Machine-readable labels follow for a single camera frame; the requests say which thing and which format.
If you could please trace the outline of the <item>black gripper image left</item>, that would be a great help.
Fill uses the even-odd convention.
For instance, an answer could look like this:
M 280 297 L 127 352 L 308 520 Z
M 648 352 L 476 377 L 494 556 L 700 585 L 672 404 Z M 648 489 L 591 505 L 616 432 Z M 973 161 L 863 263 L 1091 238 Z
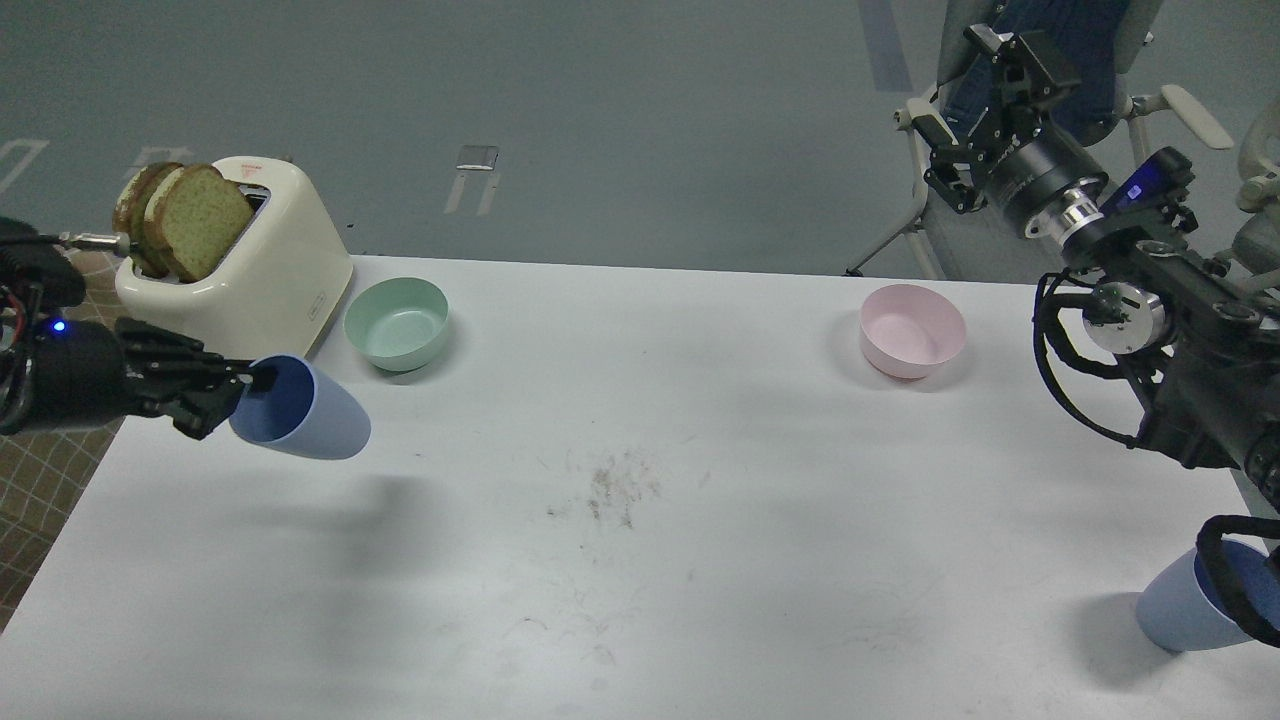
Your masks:
M 115 324 L 125 360 L 125 389 L 140 416 L 169 416 L 182 434 L 202 439 L 236 410 L 243 392 L 268 393 L 279 377 L 207 351 L 204 342 L 132 318 Z

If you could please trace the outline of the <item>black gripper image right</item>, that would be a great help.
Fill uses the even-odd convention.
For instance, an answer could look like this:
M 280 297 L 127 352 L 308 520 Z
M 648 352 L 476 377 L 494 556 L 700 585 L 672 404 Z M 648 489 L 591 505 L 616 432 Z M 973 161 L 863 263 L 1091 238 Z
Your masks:
M 1100 222 L 1106 173 L 1051 117 L 1080 76 L 1048 40 L 1016 40 L 988 24 L 964 37 L 993 68 L 986 113 L 955 136 L 925 97 L 905 105 L 905 128 L 928 146 L 923 179 L 957 213 L 992 206 L 1027 240 L 1065 241 Z

